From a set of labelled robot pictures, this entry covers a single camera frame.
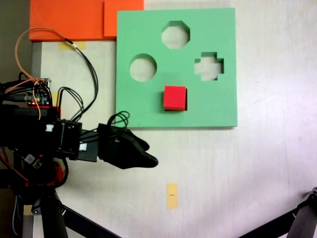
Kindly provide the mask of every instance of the green foam board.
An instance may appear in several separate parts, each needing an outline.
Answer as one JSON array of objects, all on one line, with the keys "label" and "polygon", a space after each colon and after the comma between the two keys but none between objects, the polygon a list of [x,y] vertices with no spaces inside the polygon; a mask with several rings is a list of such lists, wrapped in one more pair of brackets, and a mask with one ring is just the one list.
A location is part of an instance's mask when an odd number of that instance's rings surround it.
[{"label": "green foam board", "polygon": [[[190,41],[169,49],[161,35],[175,22],[189,29]],[[234,8],[120,11],[117,26],[116,111],[131,114],[129,127],[237,126]],[[156,61],[157,71],[139,82],[130,66],[144,54]],[[194,72],[204,55],[223,62],[216,81],[202,81]],[[187,111],[164,111],[165,85],[187,87]]]}]

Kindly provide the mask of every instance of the red foam block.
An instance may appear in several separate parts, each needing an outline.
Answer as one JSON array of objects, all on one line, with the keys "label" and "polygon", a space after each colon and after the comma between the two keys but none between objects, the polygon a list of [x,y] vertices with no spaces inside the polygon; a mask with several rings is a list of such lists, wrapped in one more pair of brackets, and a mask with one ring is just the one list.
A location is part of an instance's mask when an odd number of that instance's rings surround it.
[{"label": "red foam block", "polygon": [[165,86],[163,107],[165,111],[186,110],[186,87]]}]

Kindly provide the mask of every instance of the orange foam block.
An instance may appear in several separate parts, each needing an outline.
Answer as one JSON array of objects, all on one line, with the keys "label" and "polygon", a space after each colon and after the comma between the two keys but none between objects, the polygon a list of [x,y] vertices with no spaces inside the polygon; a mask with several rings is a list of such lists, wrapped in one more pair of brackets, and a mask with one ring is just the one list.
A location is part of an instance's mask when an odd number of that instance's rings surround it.
[{"label": "orange foam block", "polygon": [[105,0],[104,39],[117,37],[117,12],[144,10],[143,0]]},{"label": "orange foam block", "polygon": [[[49,27],[73,41],[102,40],[104,0],[31,0],[30,28]],[[31,41],[60,41],[48,31],[32,31]]]},{"label": "orange foam block", "polygon": [[[143,9],[143,0],[31,0],[30,28],[52,28],[72,41],[115,40],[117,12]],[[63,40],[45,30],[30,32],[29,39]]]}]

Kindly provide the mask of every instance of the orange cable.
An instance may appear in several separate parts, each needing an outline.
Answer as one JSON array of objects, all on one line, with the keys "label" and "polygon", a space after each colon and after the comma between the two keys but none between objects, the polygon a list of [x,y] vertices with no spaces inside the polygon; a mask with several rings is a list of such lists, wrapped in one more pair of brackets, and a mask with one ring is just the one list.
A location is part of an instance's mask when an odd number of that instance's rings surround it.
[{"label": "orange cable", "polygon": [[[15,44],[15,50],[14,50],[14,55],[15,55],[15,60],[16,60],[16,63],[18,65],[18,67],[20,68],[20,70],[29,78],[28,80],[22,82],[22,83],[19,83],[13,87],[11,87],[6,93],[10,92],[11,90],[13,90],[14,88],[18,87],[19,85],[23,84],[23,83],[26,83],[26,82],[29,82],[29,81],[33,81],[34,82],[34,85],[38,84],[38,79],[35,79],[32,77],[31,74],[29,74],[22,66],[21,66],[21,63],[20,63],[20,60],[19,60],[19,56],[18,56],[18,47],[19,47],[19,44],[20,44],[20,41],[21,39],[30,31],[34,31],[34,30],[47,30],[47,31],[51,31],[51,32],[54,32],[56,33],[57,35],[59,35],[61,38],[63,39],[66,39],[62,34],[60,34],[59,32],[51,29],[51,28],[47,28],[47,27],[34,27],[34,28],[30,28],[28,30],[26,30],[25,32],[23,32],[20,37],[18,38],[16,44]],[[35,94],[34,94],[34,89],[33,89],[33,97],[34,97],[34,101],[36,103],[36,106],[39,110],[39,120],[41,119],[41,109],[39,107],[39,104],[38,102],[36,101],[36,98],[35,98]]]}]

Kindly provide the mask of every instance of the black tripod leg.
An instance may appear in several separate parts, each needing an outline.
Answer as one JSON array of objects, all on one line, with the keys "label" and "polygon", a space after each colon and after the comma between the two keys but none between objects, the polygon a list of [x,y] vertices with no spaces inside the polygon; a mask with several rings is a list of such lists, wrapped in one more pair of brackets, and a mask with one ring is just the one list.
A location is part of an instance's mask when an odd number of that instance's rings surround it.
[{"label": "black tripod leg", "polygon": [[278,238],[288,233],[295,219],[296,209],[266,223],[240,238]]},{"label": "black tripod leg", "polygon": [[299,209],[287,238],[313,238],[316,225],[316,205],[308,203]]},{"label": "black tripod leg", "polygon": [[64,206],[63,216],[68,228],[86,238],[120,238],[120,236],[66,206]]},{"label": "black tripod leg", "polygon": [[56,199],[43,198],[41,213],[45,238],[68,238],[60,203]]}]

